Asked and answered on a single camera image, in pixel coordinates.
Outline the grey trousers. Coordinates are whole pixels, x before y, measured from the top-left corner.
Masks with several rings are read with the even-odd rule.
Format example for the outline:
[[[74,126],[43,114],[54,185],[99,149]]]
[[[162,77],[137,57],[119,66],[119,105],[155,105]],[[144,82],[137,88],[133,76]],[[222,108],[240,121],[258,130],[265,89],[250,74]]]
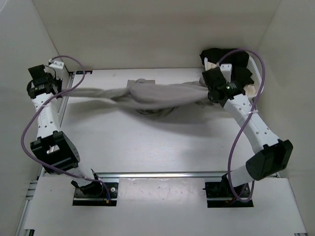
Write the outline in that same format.
[[[208,101],[208,89],[198,81],[160,85],[154,80],[137,79],[128,80],[125,88],[76,88],[66,95],[97,99],[118,108],[140,112],[163,111]]]

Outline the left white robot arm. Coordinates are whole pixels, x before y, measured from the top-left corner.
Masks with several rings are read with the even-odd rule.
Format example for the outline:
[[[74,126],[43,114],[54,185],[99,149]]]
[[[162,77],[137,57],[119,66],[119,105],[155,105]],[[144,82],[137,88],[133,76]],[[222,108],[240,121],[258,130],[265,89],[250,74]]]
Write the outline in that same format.
[[[65,64],[57,60],[31,67],[28,71],[32,80],[27,85],[27,93],[35,109],[42,108],[37,118],[36,140],[30,144],[33,154],[45,163],[48,173],[58,174],[63,170],[72,174],[71,184],[84,195],[101,195],[103,184],[97,181],[93,170],[86,171],[82,167],[77,148],[60,127],[62,97],[55,98],[54,95],[62,91],[63,81],[69,79]]]

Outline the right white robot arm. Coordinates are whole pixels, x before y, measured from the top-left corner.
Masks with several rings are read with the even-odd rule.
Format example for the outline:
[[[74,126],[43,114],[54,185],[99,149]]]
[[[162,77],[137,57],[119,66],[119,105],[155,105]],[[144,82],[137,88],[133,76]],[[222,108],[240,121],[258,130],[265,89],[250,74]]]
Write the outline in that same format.
[[[238,123],[253,149],[254,155],[235,170],[229,170],[221,184],[226,196],[233,196],[239,186],[253,180],[259,181],[276,172],[284,170],[293,151],[290,140],[282,141],[274,134],[250,103],[245,86],[254,84],[251,73],[240,80],[227,81],[216,67],[202,73],[209,90],[209,100],[219,103]]]

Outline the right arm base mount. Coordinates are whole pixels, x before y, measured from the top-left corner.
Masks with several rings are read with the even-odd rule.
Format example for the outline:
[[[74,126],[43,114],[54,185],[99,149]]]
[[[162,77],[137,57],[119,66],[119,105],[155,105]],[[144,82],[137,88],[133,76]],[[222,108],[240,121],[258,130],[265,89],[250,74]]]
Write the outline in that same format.
[[[235,198],[233,193],[221,182],[205,182],[207,208],[247,208],[254,207],[253,201],[243,203]]]

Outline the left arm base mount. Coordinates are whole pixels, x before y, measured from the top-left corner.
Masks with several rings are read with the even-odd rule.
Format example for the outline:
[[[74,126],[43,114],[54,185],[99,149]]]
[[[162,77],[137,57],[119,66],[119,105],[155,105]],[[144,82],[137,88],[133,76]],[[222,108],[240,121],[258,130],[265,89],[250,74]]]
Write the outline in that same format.
[[[87,187],[79,187],[74,181],[75,187],[72,205],[85,207],[115,207],[119,191],[119,183],[114,181],[105,182],[108,189],[99,183],[91,183]]]

